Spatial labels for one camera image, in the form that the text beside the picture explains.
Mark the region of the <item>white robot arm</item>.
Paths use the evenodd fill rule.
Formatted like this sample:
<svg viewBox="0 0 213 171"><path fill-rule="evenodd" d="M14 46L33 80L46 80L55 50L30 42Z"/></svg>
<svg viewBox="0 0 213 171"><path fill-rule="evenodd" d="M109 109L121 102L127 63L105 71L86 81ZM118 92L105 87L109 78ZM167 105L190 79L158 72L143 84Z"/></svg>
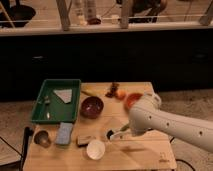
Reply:
<svg viewBox="0 0 213 171"><path fill-rule="evenodd" d="M133 104L129 110L133 136L143 135L151 128L213 153L213 122L165 112L160 109L161 104L155 93L146 93Z"/></svg>

